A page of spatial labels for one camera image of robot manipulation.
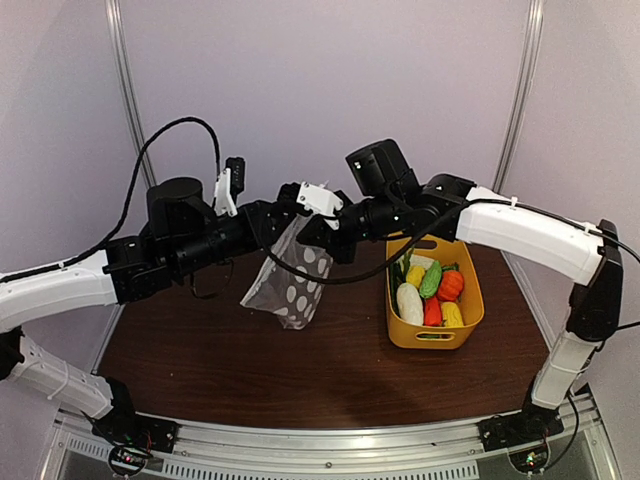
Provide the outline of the green toy bitter gourd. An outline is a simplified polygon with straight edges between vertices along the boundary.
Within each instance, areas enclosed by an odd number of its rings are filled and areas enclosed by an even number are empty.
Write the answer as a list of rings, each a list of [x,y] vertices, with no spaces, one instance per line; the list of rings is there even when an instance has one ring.
[[[419,295],[423,299],[430,299],[436,295],[442,280],[442,275],[443,270],[441,263],[438,260],[434,260],[425,272],[419,287]]]

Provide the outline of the white toy radish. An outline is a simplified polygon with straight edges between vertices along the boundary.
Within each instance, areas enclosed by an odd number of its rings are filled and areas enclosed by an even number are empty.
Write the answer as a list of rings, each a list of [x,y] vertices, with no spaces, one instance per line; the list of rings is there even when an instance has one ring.
[[[423,325],[423,304],[417,288],[411,283],[402,283],[396,292],[399,317],[407,324]]]

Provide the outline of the clear dotted zip bag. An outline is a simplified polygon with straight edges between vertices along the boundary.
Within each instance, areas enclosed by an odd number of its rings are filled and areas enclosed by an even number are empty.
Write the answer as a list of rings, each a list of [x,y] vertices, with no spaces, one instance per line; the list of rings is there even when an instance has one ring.
[[[298,216],[283,232],[271,251],[298,271],[327,278],[333,259],[321,248],[297,242],[297,234],[310,221]],[[302,330],[313,319],[324,286],[295,276],[267,258],[240,305],[275,315],[284,329]]]

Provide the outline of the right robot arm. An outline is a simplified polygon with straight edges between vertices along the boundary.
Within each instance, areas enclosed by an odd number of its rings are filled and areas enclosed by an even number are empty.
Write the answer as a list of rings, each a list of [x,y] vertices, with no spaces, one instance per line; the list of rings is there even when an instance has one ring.
[[[418,241],[430,234],[510,253],[572,280],[564,330],[532,380],[522,410],[503,422],[526,442],[550,431],[572,384],[619,326],[624,271],[615,225],[568,220],[451,174],[422,184],[392,139],[367,145],[346,162],[363,200],[352,203],[309,183],[296,198],[314,215],[299,242],[324,249],[336,262],[352,262],[360,241],[398,232]]]

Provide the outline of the green leafy toy vegetable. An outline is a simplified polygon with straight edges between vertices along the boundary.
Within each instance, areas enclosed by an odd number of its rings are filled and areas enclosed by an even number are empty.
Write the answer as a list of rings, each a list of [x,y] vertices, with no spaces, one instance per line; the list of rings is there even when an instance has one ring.
[[[402,257],[399,257],[390,267],[390,282],[394,287],[399,286],[400,284],[406,281],[406,276],[410,269],[411,265],[411,257],[413,255],[415,248],[411,247],[406,250]]]

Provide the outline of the yellow toy pepper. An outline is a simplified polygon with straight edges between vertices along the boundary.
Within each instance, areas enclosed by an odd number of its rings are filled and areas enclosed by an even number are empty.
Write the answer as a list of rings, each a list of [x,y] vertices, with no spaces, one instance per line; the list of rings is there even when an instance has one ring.
[[[426,270],[424,267],[420,265],[412,265],[409,267],[409,270],[406,274],[406,282],[413,285],[416,289],[419,289],[425,273]]]

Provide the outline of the yellow plastic basket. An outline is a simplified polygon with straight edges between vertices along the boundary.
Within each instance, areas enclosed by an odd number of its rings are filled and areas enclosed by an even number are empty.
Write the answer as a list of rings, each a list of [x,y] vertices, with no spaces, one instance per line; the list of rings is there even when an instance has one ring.
[[[480,284],[464,243],[426,236],[387,269],[387,332],[396,346],[454,350],[483,317]]]

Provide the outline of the orange toy pumpkin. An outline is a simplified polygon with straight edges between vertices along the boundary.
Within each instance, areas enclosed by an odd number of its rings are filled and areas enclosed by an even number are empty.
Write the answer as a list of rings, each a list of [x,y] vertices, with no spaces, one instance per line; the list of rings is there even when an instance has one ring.
[[[454,302],[464,290],[464,277],[457,270],[448,270],[442,274],[437,298],[442,302]]]

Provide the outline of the red toy pepper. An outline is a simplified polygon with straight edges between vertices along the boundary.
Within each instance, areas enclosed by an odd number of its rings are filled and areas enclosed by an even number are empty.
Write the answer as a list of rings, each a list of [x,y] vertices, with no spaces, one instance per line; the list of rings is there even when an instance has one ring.
[[[423,325],[439,327],[442,323],[442,313],[439,300],[433,296],[425,301]]]

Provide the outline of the yellow toy corn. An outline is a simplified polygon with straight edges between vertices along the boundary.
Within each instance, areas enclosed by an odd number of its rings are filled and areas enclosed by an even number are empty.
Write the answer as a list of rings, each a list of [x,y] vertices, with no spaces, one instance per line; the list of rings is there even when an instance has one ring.
[[[440,304],[442,315],[442,327],[462,328],[465,326],[463,315],[457,303],[442,302]]]

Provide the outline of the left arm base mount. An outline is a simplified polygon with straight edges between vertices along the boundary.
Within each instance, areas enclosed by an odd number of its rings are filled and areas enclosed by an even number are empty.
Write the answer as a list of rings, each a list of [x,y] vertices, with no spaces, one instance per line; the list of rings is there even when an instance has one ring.
[[[132,421],[90,418],[92,433],[108,443],[146,453],[172,453],[179,425],[170,420],[136,414]]]

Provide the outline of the aluminium corner post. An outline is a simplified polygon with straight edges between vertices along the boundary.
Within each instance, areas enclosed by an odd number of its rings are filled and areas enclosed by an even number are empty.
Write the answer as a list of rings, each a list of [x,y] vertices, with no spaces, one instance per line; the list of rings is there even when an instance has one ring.
[[[105,10],[125,116],[134,147],[137,151],[140,151],[146,138],[127,52],[121,4],[118,0],[106,0]]]
[[[505,187],[520,137],[528,98],[533,86],[544,27],[544,1],[529,2],[521,61],[507,128],[494,175],[492,190],[501,193]]]

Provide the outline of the right aluminium corner post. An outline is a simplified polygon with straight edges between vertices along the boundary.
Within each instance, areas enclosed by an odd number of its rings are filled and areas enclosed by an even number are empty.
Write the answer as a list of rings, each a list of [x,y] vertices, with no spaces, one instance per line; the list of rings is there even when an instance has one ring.
[[[494,175],[492,190],[501,193],[505,187],[520,137],[528,98],[533,86],[544,27],[544,1],[529,2],[521,61],[507,128]]]

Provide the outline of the aluminium front rail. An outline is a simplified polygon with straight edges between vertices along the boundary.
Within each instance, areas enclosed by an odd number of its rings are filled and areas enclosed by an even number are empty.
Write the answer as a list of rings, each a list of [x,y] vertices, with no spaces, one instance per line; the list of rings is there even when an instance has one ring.
[[[517,460],[550,451],[545,479],[618,479],[621,472],[590,392],[559,410],[563,431],[489,451],[478,418],[358,429],[261,429],[180,421],[170,451],[138,479],[525,479]]]

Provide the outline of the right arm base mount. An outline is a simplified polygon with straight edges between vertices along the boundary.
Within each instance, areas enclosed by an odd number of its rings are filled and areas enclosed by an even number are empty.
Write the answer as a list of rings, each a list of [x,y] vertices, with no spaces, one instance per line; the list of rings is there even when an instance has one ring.
[[[560,434],[564,426],[557,411],[520,411],[494,415],[476,424],[486,452],[512,448]]]

